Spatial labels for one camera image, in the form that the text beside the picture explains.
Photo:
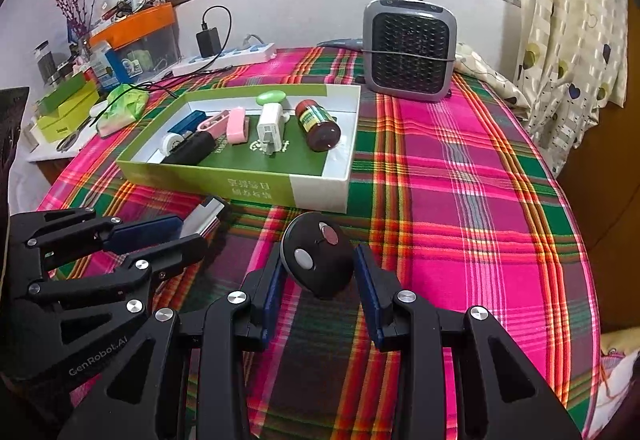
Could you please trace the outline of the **black round remote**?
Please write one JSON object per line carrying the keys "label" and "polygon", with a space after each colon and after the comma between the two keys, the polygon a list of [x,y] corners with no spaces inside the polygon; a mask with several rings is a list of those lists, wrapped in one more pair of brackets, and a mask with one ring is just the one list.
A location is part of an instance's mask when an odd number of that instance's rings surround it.
{"label": "black round remote", "polygon": [[322,212],[304,212],[288,224],[280,241],[280,259],[293,280],[321,300],[341,293],[355,271],[354,246]]}

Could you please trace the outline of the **lime green boxes stack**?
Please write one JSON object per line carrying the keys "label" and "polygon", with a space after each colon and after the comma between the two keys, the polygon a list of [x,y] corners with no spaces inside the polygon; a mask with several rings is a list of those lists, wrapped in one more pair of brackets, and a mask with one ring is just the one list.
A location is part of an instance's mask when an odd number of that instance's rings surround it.
{"label": "lime green boxes stack", "polygon": [[53,143],[75,131],[99,101],[96,83],[77,74],[37,104],[36,124],[43,140]]}

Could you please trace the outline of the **white tape roll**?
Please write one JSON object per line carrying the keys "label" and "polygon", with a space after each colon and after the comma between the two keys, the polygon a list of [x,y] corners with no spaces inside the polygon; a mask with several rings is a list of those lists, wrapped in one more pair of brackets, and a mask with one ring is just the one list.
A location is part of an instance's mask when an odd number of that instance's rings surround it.
{"label": "white tape roll", "polygon": [[160,154],[168,157],[183,141],[184,137],[181,134],[168,132],[168,134],[163,136],[162,142],[160,142]]}

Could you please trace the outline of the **dark glass jar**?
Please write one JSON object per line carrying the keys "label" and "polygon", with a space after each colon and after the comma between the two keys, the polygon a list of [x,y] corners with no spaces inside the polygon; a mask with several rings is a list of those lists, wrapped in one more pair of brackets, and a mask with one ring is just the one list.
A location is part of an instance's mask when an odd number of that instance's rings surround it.
{"label": "dark glass jar", "polygon": [[34,59],[42,81],[45,84],[52,84],[58,77],[58,68],[53,59],[49,41],[45,40],[41,44],[38,44],[34,50]]}

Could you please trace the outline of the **black cylinder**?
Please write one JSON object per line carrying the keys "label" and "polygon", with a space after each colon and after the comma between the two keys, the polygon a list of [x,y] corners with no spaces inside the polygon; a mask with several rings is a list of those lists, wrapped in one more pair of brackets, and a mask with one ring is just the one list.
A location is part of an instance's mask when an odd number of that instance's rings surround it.
{"label": "black cylinder", "polygon": [[196,166],[215,148],[216,139],[206,131],[199,131],[179,144],[162,160],[162,164]]}

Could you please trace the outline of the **blue rectangular box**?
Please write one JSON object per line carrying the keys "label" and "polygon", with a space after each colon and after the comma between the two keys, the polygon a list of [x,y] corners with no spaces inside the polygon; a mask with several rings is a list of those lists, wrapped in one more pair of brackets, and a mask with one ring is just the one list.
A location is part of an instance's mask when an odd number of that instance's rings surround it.
{"label": "blue rectangular box", "polygon": [[172,126],[168,130],[168,134],[180,134],[180,136],[184,136],[187,132],[197,130],[198,125],[206,119],[207,115],[205,112],[195,110]]}

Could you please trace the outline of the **orange lid storage bin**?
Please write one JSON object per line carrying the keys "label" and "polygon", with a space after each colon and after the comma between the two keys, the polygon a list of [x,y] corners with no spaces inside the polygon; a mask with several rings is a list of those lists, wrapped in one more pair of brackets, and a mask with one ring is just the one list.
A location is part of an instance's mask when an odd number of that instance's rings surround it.
{"label": "orange lid storage bin", "polygon": [[145,80],[180,59],[174,7],[165,2],[106,26],[89,38],[92,50],[105,42],[131,78]]}

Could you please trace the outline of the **pink small box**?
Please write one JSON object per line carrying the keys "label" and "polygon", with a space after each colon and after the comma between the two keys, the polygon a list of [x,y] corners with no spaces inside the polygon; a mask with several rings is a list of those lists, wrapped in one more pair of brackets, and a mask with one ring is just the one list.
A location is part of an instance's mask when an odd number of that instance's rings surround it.
{"label": "pink small box", "polygon": [[248,140],[248,125],[250,120],[247,117],[245,108],[238,106],[229,112],[226,137],[231,145],[244,144]]}

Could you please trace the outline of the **white plug adapter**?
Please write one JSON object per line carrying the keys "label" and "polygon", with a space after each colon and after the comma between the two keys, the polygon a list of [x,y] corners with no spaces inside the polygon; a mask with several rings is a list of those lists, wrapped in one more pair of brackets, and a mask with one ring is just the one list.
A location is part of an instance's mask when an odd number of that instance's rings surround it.
{"label": "white plug adapter", "polygon": [[290,119],[280,103],[267,103],[262,107],[257,133],[260,149],[266,155],[281,152],[284,147],[284,126]]}

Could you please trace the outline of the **green mushroom lamp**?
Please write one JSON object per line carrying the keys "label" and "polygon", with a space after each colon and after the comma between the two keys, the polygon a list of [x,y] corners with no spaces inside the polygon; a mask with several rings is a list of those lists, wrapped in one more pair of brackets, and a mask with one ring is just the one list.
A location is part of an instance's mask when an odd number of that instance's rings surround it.
{"label": "green mushroom lamp", "polygon": [[256,103],[259,106],[266,106],[267,104],[282,104],[286,99],[286,93],[279,89],[271,89],[259,93],[256,96]]}

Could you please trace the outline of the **green white cardboard box tray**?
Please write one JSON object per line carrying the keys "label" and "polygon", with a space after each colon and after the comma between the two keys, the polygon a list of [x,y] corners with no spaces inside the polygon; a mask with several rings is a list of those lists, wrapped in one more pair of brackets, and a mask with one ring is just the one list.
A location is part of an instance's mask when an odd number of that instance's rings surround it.
{"label": "green white cardboard box tray", "polygon": [[[256,99],[272,90],[286,94],[282,105],[290,119],[283,127],[283,150],[268,155],[262,152],[258,140],[257,123],[262,108]],[[140,134],[120,153],[117,165],[128,181],[139,186],[344,214],[355,154],[360,93],[358,86],[331,84],[188,91],[146,122]],[[335,148],[311,151],[294,113],[303,100],[316,101],[337,121],[342,135]],[[163,140],[178,122],[196,111],[215,116],[232,108],[246,111],[250,121],[247,142],[229,144],[220,139],[216,148],[194,166],[162,162]]]}

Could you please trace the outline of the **red lid dark jar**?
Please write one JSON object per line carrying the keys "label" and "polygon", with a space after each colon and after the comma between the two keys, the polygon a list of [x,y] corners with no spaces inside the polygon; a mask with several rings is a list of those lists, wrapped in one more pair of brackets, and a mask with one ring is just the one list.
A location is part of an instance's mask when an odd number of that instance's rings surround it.
{"label": "red lid dark jar", "polygon": [[340,142],[342,130],[330,113],[315,100],[300,101],[295,108],[299,127],[314,152],[326,152]]}

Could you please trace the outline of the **patterned cream curtain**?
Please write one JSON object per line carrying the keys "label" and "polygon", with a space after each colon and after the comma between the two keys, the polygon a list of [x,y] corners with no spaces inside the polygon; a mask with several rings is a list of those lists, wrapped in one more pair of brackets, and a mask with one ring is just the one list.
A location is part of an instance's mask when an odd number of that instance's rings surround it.
{"label": "patterned cream curtain", "polygon": [[521,0],[521,15],[514,79],[467,44],[454,68],[490,85],[557,176],[601,108],[626,101],[628,0]]}

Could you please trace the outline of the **grey handheld device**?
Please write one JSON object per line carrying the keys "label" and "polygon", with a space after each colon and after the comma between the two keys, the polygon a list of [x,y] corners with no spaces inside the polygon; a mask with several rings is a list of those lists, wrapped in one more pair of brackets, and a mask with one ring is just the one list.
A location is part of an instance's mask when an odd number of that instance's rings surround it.
{"label": "grey handheld device", "polygon": [[363,48],[363,42],[361,38],[338,38],[318,42],[317,46],[322,48],[361,51]]}

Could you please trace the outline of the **grey portable heater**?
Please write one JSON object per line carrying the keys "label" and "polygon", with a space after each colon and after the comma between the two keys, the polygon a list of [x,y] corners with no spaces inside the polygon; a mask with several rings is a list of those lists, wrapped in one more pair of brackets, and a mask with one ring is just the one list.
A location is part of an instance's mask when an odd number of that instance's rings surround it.
{"label": "grey portable heater", "polygon": [[458,24],[423,0],[373,0],[364,9],[364,83],[377,93],[437,103],[450,95]]}

